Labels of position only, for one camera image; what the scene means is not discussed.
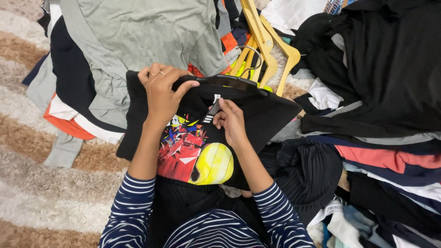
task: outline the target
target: black clothes hanger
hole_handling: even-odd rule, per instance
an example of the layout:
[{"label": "black clothes hanger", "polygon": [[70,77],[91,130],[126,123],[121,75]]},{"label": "black clothes hanger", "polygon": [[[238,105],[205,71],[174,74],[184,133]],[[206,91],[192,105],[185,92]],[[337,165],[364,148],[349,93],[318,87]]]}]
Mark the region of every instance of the black clothes hanger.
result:
[{"label": "black clothes hanger", "polygon": [[255,70],[257,68],[259,68],[260,66],[262,66],[262,57],[260,55],[260,53],[247,45],[242,45],[237,47],[236,49],[242,48],[242,47],[248,47],[252,50],[254,50],[256,52],[256,54],[259,55],[259,65],[256,66],[255,68],[248,68],[245,69],[242,74],[239,77],[236,76],[231,76],[231,75],[223,75],[223,74],[216,74],[214,76],[211,77],[204,77],[204,78],[198,78],[196,76],[183,76],[180,77],[174,84],[172,87],[172,90],[176,91],[178,89],[178,87],[185,81],[189,81],[189,80],[196,80],[198,82],[202,83],[206,83],[206,84],[210,84],[210,85],[218,85],[218,86],[226,86],[226,87],[231,87],[231,88],[235,88],[238,90],[244,90],[250,93],[255,93],[255,94],[259,94],[259,95],[263,95],[263,96],[268,96],[268,92],[266,90],[262,90],[259,89],[257,87],[257,83],[248,79],[244,79],[241,78],[241,76],[248,70]]}]

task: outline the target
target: black t-shirt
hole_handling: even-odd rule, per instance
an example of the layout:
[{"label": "black t-shirt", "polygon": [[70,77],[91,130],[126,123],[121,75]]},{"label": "black t-shirt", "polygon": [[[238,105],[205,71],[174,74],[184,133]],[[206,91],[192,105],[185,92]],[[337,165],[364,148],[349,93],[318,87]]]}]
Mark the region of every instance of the black t-shirt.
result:
[{"label": "black t-shirt", "polygon": [[[142,124],[147,118],[147,94],[138,72],[128,71],[130,107],[127,132],[116,155],[132,160],[138,147]],[[174,83],[176,89],[194,76]],[[251,93],[231,87],[201,83],[182,98],[176,115],[161,136],[158,175],[192,184],[221,184],[249,190],[234,150],[227,144],[225,131],[203,123],[214,95],[233,100],[242,110],[248,139],[258,153],[268,141],[301,111],[301,107],[273,93]]]}]

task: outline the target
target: yellow circle print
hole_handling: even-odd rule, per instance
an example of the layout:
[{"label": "yellow circle print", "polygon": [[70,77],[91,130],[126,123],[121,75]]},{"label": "yellow circle print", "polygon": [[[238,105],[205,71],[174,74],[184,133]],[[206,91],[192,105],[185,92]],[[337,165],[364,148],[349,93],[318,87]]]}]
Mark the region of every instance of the yellow circle print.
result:
[{"label": "yellow circle print", "polygon": [[203,147],[189,183],[221,184],[233,174],[233,154],[221,143],[211,143]]}]

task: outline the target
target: navy striped shirt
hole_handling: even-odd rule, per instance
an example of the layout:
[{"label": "navy striped shirt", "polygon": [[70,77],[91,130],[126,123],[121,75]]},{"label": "navy striped shirt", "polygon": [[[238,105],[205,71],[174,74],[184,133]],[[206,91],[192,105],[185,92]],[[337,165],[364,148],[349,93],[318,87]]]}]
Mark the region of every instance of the navy striped shirt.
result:
[{"label": "navy striped shirt", "polygon": [[[137,180],[126,174],[100,239],[100,248],[144,248],[153,203],[155,179]],[[253,194],[272,246],[315,248],[285,194],[273,183]],[[213,209],[182,224],[164,247],[267,247],[259,235],[234,212]]]}]

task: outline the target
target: beige striped rug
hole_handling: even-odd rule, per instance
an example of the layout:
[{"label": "beige striped rug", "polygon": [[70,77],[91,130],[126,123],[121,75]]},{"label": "beige striped rug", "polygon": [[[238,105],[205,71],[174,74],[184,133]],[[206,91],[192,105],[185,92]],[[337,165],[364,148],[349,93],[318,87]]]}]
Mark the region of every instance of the beige striped rug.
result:
[{"label": "beige striped rug", "polygon": [[[97,247],[128,162],[96,139],[83,144],[71,169],[43,165],[56,129],[21,84],[49,50],[36,22],[40,3],[0,5],[0,247]],[[269,85],[277,88],[286,58],[278,48],[273,54],[280,69]],[[303,94],[308,84],[288,78],[284,96]]]}]

